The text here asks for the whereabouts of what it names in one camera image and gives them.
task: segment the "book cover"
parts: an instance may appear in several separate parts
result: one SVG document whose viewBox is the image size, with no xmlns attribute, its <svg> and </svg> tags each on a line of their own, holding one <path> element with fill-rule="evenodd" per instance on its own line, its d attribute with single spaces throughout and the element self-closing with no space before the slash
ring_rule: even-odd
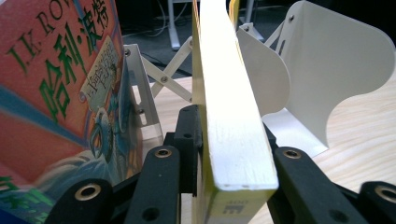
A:
<svg viewBox="0 0 396 224">
<path fill-rule="evenodd" d="M 0 209 L 43 223 L 78 181 L 139 172 L 114 0 L 3 0 L 0 30 Z"/>
</svg>

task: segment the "light wood surface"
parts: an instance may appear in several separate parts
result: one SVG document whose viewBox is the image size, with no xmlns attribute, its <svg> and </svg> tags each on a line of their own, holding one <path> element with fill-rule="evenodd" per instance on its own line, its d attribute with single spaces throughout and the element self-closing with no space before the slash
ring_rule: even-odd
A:
<svg viewBox="0 0 396 224">
<path fill-rule="evenodd" d="M 191 78 L 177 82 L 191 90 Z M 163 133 L 176 128 L 178 110 L 190 103 L 164 88 L 155 98 Z M 396 185 L 396 74 L 380 89 L 345 100 L 328 123 L 330 149 L 314 158 L 331 181 L 359 192 L 366 181 Z M 183 195 L 182 223 L 191 223 L 191 197 Z M 266 205 L 250 221 L 273 223 Z"/>
</svg>

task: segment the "metal screw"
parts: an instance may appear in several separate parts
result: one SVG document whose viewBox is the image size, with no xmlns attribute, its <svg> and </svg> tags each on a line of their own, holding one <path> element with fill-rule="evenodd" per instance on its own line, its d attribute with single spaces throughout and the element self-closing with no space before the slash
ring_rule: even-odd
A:
<svg viewBox="0 0 396 224">
<path fill-rule="evenodd" d="M 170 157 L 171 155 L 172 155 L 172 151 L 166 148 L 158 149 L 155 152 L 155 156 L 158 158 L 166 158 L 166 157 Z"/>
<path fill-rule="evenodd" d="M 79 201 L 88 201 L 96 197 L 102 188 L 100 185 L 91 183 L 86 186 L 81 187 L 76 193 L 75 198 Z"/>
<path fill-rule="evenodd" d="M 299 152 L 290 150 L 290 149 L 283 151 L 283 155 L 288 158 L 291 158 L 291 159 L 300 159 L 301 158 L 301 154 Z"/>
<path fill-rule="evenodd" d="M 129 49 L 125 50 L 125 56 L 128 57 L 129 55 L 131 55 L 131 51 Z"/>
<path fill-rule="evenodd" d="M 165 82 L 167 82 L 168 81 L 168 77 L 161 77 L 161 82 L 162 83 L 165 83 Z"/>
</svg>

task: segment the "white metal bracket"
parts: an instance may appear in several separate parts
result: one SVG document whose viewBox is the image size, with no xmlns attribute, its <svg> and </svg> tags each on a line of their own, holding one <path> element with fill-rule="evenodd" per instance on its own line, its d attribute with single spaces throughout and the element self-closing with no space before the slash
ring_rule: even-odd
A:
<svg viewBox="0 0 396 224">
<path fill-rule="evenodd" d="M 140 96 L 137 113 L 140 115 L 140 127 L 143 137 L 143 159 L 149 149 L 163 144 L 163 130 L 157 108 L 149 86 L 149 78 L 142 62 L 139 47 L 136 44 L 124 45 L 125 62 L 129 76 L 134 76 Z"/>
<path fill-rule="evenodd" d="M 156 80 L 154 85 L 151 87 L 154 97 L 158 95 L 163 87 L 166 87 L 184 100 L 191 102 L 192 94 L 172 79 L 172 75 L 175 74 L 176 70 L 180 67 L 184 60 L 186 60 L 191 51 L 192 37 L 190 36 L 163 71 L 149 62 L 149 60 L 142 57 L 142 61 L 145 65 L 148 75 Z"/>
</svg>

